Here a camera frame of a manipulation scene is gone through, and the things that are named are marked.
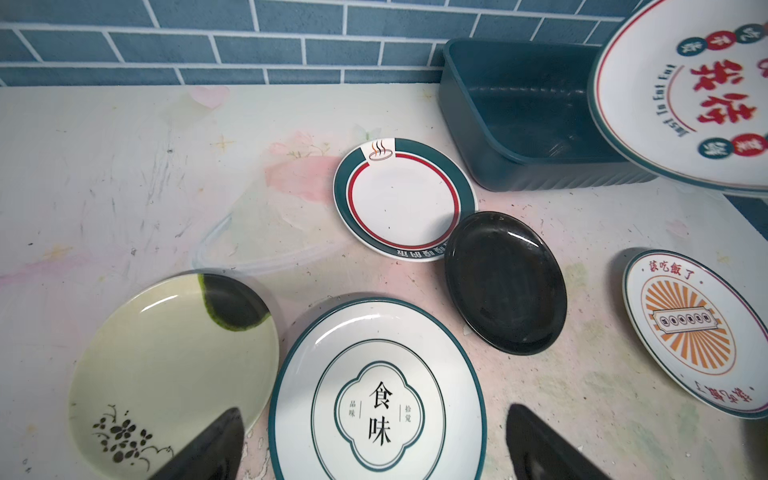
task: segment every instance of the painted countertop surface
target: painted countertop surface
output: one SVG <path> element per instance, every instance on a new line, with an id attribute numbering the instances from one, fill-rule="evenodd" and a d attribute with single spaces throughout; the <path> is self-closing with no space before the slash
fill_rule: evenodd
<path id="1" fill-rule="evenodd" d="M 491 193 L 563 269 L 568 318 L 545 352 L 510 356 L 463 322 L 442 262 L 364 247 L 331 197 L 340 158 L 407 137 L 461 163 L 437 86 L 0 90 L 0 478 L 96 478 L 68 434 L 78 358 L 113 310 L 158 280 L 220 269 L 273 311 L 281 355 L 361 293 L 414 303 L 459 340 L 488 413 L 483 478 L 514 478 L 505 418 L 524 403 L 612 478 L 765 478 L 768 425 L 706 406 L 657 366 L 621 299 L 637 249 L 711 266 L 768 317 L 768 242 L 721 195 L 657 179 Z M 238 479 L 273 478 L 266 412 Z"/>

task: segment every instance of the red circle emblem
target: red circle emblem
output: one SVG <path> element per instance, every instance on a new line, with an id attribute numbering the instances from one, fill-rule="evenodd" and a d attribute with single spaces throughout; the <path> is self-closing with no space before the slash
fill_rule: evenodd
<path id="1" fill-rule="evenodd" d="M 733 152 L 742 157 L 754 157 L 768 150 L 768 140 L 758 134 L 741 134 L 730 141 Z"/>
<path id="2" fill-rule="evenodd" d="M 710 50 L 723 50 L 736 43 L 736 34 L 732 31 L 716 31 L 707 37 L 707 48 Z"/>

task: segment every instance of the white ceramic plate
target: white ceramic plate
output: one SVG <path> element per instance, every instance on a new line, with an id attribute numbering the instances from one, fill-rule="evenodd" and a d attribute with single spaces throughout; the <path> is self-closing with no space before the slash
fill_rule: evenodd
<path id="1" fill-rule="evenodd" d="M 658 0 L 603 48 L 589 88 L 606 139 L 648 170 L 768 194 L 768 2 Z"/>
<path id="2" fill-rule="evenodd" d="M 480 478 L 485 405 L 451 333 L 409 303 L 372 298 L 316 320 L 270 404 L 278 479 Z"/>
<path id="3" fill-rule="evenodd" d="M 236 280 L 177 276 L 117 309 L 85 351 L 69 392 L 80 453 L 109 478 L 150 477 L 225 410 L 246 430 L 269 401 L 275 322 Z"/>
<path id="4" fill-rule="evenodd" d="M 692 395 L 745 419 L 768 416 L 768 329 L 728 282 L 649 250 L 627 266 L 624 302 L 653 358 Z"/>
<path id="5" fill-rule="evenodd" d="M 415 262 L 442 257 L 456 224 L 477 210 L 472 185 L 448 157 L 402 138 L 364 143 L 344 157 L 333 198 L 366 246 Z"/>

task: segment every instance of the dark green plastic tray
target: dark green plastic tray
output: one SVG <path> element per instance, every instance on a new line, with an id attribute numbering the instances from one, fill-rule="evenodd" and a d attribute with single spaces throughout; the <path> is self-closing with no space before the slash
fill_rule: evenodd
<path id="1" fill-rule="evenodd" d="M 439 104 L 469 173 L 493 191 L 653 180 L 603 139 L 587 103 L 600 48 L 461 38 L 445 44 Z"/>

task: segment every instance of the steaming bowl logo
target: steaming bowl logo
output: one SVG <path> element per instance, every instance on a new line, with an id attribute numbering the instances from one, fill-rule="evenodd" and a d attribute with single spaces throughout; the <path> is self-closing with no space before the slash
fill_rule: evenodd
<path id="1" fill-rule="evenodd" d="M 387 158 L 390 158 L 392 156 L 392 151 L 384 147 L 384 142 L 381 140 L 372 142 L 371 148 L 373 149 L 373 152 L 371 152 L 371 154 L 368 155 L 368 160 L 381 161 L 381 160 L 386 160 Z"/>

